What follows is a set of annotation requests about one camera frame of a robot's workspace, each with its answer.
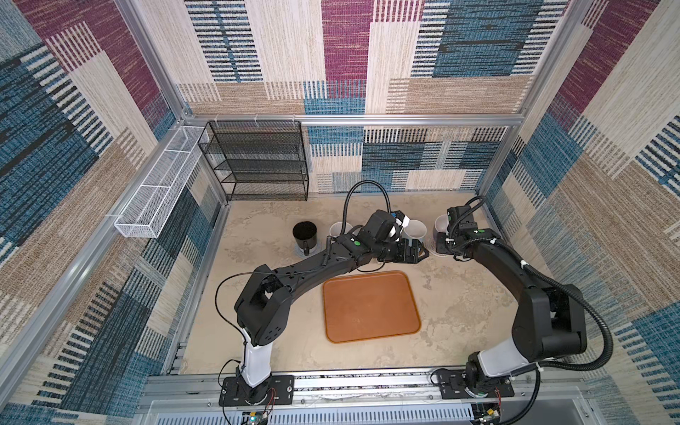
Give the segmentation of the white mug purple handle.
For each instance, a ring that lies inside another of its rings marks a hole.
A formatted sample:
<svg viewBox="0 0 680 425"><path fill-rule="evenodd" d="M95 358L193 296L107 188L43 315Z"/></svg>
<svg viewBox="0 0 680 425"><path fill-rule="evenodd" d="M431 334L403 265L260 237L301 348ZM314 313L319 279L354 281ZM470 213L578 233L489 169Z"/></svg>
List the white mug purple handle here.
<svg viewBox="0 0 680 425"><path fill-rule="evenodd" d="M442 214L435 220L433 228L433 238L436 249L437 249L437 236L447 236L449 238L448 225L449 217L447 214Z"/></svg>

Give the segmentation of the white mug blue handle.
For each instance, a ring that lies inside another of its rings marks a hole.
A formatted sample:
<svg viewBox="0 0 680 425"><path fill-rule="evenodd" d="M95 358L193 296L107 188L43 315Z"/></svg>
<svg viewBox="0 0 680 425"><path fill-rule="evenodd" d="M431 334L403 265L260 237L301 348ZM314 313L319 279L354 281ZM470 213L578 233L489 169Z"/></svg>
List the white mug blue handle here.
<svg viewBox="0 0 680 425"><path fill-rule="evenodd" d="M410 241L417 240L423 242L427 234L427 226L418 220L409 221L408 225L402 230L402 237Z"/></svg>

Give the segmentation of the white speckled mug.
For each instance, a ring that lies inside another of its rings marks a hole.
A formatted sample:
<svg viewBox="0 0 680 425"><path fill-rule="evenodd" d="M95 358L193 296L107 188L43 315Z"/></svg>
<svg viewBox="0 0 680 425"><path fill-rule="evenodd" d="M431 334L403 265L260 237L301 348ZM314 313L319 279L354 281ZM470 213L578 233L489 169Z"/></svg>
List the white speckled mug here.
<svg viewBox="0 0 680 425"><path fill-rule="evenodd" d="M351 228L352 225L348 222L338 221L329 228L329 235L331 237L339 237L343 235L344 231L350 230Z"/></svg>

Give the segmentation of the black mug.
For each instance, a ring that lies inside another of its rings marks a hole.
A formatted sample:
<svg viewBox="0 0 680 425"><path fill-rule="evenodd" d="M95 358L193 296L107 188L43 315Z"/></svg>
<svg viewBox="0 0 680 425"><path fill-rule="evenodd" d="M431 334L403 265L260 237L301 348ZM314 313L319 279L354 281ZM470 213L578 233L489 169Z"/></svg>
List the black mug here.
<svg viewBox="0 0 680 425"><path fill-rule="evenodd" d="M317 226L311 221L301 221L292 230L296 244L308 251L318 243Z"/></svg>

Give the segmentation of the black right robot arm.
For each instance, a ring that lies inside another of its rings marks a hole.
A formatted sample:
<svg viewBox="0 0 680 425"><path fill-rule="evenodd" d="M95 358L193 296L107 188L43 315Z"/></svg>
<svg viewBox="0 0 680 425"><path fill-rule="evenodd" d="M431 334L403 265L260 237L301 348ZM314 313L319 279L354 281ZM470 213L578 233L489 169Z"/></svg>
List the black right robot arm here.
<svg viewBox="0 0 680 425"><path fill-rule="evenodd" d="M510 338L469 356L464 375L467 391L481 397L509 377L541 368L577 372L603 368L614 352L614 338L604 318L579 288L542 274L496 231L479 228L474 213L484 202L483 196L476 196L449 208L446 231L435 238L437 253L484 266L517 302ZM587 349L587 316L600 330L602 352L593 361L566 363L566 357Z"/></svg>

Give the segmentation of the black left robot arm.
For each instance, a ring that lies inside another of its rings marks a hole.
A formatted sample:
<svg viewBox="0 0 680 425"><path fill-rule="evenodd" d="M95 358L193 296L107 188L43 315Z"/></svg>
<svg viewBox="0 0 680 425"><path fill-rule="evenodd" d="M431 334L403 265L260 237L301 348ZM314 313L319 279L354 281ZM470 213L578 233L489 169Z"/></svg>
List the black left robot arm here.
<svg viewBox="0 0 680 425"><path fill-rule="evenodd" d="M391 209L389 195L379 182L362 180L354 184L345 198L343 218L347 218L353 193L363 185L377 187L386 203L386 208L375 211L366 224L351 230L343 224L339 236L327 238L324 251L294 265L277 269L262 265L246 274L249 280L235 302L237 321L232 324L244 340L244 357L236 383L221 385L225 393L235 391L250 405L274 394L270 365L273 342L287 326L291 305L306 292L373 259L417 264L430 256L423 243L403 239L402 230L414 221Z"/></svg>

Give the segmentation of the clear glass coaster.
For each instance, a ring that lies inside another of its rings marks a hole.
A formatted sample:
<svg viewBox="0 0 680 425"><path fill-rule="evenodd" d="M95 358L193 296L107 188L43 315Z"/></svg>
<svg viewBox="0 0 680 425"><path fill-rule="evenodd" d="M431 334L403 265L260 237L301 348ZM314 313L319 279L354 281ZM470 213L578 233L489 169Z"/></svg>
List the clear glass coaster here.
<svg viewBox="0 0 680 425"><path fill-rule="evenodd" d="M429 244L429 245L427 246L427 249L429 250L430 254L433 255L433 256L436 256L436 257L439 257L439 258L450 257L450 254L448 254L448 253L439 253L439 252L436 250L436 246L435 246L435 245Z"/></svg>

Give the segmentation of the grey-blue woven coaster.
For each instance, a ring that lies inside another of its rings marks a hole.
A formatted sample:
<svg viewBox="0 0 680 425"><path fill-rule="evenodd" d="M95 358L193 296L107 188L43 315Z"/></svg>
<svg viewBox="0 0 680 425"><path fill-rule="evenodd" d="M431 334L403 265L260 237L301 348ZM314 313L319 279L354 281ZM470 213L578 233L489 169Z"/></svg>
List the grey-blue woven coaster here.
<svg viewBox="0 0 680 425"><path fill-rule="evenodd" d="M324 248L317 243L314 248L309 249L308 251L305 251L303 248L301 248L299 245L295 244L294 245L294 253L301 259L307 259L313 255L316 255L318 253L321 253L324 250Z"/></svg>

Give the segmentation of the brown plastic serving tray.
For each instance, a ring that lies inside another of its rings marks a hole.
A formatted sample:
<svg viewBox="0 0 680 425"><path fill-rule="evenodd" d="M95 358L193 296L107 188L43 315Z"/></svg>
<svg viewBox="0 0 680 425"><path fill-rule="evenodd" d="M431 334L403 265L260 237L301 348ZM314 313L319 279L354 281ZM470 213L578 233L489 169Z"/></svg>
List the brown plastic serving tray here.
<svg viewBox="0 0 680 425"><path fill-rule="evenodd" d="M411 335L421 317L401 271L345 276L322 285L326 337L334 344Z"/></svg>

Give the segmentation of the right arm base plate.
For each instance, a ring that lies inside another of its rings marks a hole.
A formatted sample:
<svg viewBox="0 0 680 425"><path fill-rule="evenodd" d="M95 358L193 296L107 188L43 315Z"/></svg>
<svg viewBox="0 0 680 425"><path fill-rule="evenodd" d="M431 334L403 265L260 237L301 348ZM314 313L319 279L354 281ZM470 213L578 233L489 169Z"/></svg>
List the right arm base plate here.
<svg viewBox="0 0 680 425"><path fill-rule="evenodd" d="M463 368L437 368L430 373L430 382L439 389L443 400L464 398L512 398L515 390L508 377L482 379L469 387Z"/></svg>

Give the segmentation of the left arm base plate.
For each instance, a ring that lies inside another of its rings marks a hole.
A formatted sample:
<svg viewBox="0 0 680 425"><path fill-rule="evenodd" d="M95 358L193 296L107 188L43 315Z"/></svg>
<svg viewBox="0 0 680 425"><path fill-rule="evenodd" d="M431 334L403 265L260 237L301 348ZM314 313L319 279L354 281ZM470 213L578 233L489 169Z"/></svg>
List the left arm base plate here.
<svg viewBox="0 0 680 425"><path fill-rule="evenodd" d="M271 375L261 384L251 387L244 377L225 377L219 398L220 407L288 406L293 402L295 377Z"/></svg>

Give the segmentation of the aluminium front rail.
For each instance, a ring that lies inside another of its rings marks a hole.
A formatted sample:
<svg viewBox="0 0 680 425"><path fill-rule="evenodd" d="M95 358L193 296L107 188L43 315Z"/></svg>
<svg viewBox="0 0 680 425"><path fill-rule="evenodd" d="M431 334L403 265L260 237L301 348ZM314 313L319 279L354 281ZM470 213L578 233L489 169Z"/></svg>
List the aluminium front rail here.
<svg viewBox="0 0 680 425"><path fill-rule="evenodd" d="M430 382L434 367L340 369L299 372L279 372L293 375L293 402L277 406L291 407L350 407L368 405L428 404L442 402L472 403L472 398L445 400ZM230 372L201 375L165 375L147 380L137 403L138 414L154 411L188 411L218 409L225 377Z"/></svg>

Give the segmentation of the white mesh wall basket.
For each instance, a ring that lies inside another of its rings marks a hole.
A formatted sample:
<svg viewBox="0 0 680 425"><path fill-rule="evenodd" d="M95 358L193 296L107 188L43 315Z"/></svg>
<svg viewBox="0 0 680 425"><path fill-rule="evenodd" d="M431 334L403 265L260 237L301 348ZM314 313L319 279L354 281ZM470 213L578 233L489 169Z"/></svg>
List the white mesh wall basket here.
<svg viewBox="0 0 680 425"><path fill-rule="evenodd" d="M201 127L181 127L119 214L115 228L126 238L157 238L201 157Z"/></svg>

